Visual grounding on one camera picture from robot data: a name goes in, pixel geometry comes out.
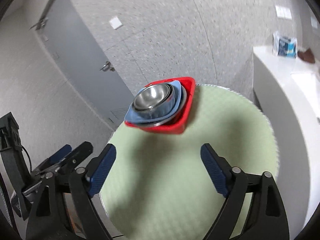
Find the white sink counter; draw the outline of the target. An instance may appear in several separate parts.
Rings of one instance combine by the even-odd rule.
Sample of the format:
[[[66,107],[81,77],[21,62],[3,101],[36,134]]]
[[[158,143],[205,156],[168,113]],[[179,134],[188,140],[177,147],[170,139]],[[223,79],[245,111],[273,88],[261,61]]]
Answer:
[[[279,148],[277,185],[294,239],[319,205],[319,75],[317,64],[253,48],[253,89]]]

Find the grey door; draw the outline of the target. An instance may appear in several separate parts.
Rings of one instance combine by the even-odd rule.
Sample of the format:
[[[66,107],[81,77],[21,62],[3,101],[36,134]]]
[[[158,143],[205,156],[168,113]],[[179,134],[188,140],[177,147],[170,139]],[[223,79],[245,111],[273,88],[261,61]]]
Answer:
[[[76,12],[71,0],[49,0],[37,30],[45,48],[80,98],[113,130],[123,122],[131,91],[116,72],[100,68],[109,61]]]

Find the white wall socket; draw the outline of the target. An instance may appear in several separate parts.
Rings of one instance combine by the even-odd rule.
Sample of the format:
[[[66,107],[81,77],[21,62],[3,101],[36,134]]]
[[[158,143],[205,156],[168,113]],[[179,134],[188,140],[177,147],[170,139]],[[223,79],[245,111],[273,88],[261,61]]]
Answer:
[[[292,14],[290,8],[276,5],[276,15],[278,18],[283,18],[286,20],[292,20]]]

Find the white light switch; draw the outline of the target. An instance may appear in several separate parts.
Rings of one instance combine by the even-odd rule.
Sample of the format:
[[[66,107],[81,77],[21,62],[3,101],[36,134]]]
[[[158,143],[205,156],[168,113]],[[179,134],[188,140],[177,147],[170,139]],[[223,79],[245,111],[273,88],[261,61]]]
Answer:
[[[120,19],[117,16],[111,18],[109,20],[109,24],[114,30],[117,30],[123,26],[122,22],[120,21]]]

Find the tissue pack blue white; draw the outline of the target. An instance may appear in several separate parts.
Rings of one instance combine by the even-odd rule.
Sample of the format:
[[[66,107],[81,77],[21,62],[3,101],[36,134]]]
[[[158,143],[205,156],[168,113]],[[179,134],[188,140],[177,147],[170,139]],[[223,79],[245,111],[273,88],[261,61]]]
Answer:
[[[296,58],[297,39],[295,37],[283,36],[278,31],[274,32],[272,52],[277,56]]]

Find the red plastic basin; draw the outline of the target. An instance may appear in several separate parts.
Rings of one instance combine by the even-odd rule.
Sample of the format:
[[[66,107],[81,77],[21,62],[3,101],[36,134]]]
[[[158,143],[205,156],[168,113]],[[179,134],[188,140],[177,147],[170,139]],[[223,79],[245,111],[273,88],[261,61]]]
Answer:
[[[175,88],[175,104],[172,110],[162,118],[143,119],[130,106],[124,119],[128,127],[138,128],[151,133],[181,134],[185,130],[195,93],[195,80],[192,77],[174,77],[153,81],[147,86],[169,83]]]

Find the blue square plate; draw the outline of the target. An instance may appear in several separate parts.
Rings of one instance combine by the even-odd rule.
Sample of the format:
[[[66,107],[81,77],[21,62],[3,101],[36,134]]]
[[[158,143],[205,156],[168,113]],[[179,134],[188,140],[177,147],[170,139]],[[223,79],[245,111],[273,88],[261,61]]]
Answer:
[[[156,113],[140,114],[137,111],[135,111],[133,109],[133,105],[131,105],[125,115],[124,120],[133,124],[144,124],[149,122],[161,121],[172,116],[179,107],[182,91],[180,81],[174,80],[169,82],[168,84],[172,85],[174,92],[174,98],[173,101],[170,103],[168,110],[160,109],[156,110]]]

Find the large steel bowl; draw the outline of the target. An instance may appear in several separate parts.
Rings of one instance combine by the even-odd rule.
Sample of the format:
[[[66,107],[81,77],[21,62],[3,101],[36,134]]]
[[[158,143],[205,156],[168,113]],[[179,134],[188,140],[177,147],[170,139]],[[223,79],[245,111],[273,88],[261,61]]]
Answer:
[[[175,104],[175,89],[168,83],[143,88],[134,98],[133,110],[145,118],[160,118],[167,115]]]

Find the door closer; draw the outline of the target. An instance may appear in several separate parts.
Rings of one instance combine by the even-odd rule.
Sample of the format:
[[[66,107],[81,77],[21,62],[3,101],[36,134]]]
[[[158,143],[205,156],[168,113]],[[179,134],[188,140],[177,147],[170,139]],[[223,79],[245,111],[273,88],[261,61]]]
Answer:
[[[37,23],[35,23],[34,25],[32,25],[29,30],[31,29],[35,29],[35,30],[40,30],[40,29],[43,29],[45,26],[46,26],[46,23],[48,21],[48,18],[45,17],[45,18],[42,18],[40,19]]]

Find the brown cloth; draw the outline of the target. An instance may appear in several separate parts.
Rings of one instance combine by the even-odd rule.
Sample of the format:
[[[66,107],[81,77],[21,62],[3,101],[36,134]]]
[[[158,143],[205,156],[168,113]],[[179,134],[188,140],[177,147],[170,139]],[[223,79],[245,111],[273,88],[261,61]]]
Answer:
[[[315,64],[316,62],[315,56],[310,48],[307,49],[306,51],[299,50],[297,55],[304,62],[307,62],[310,64]]]

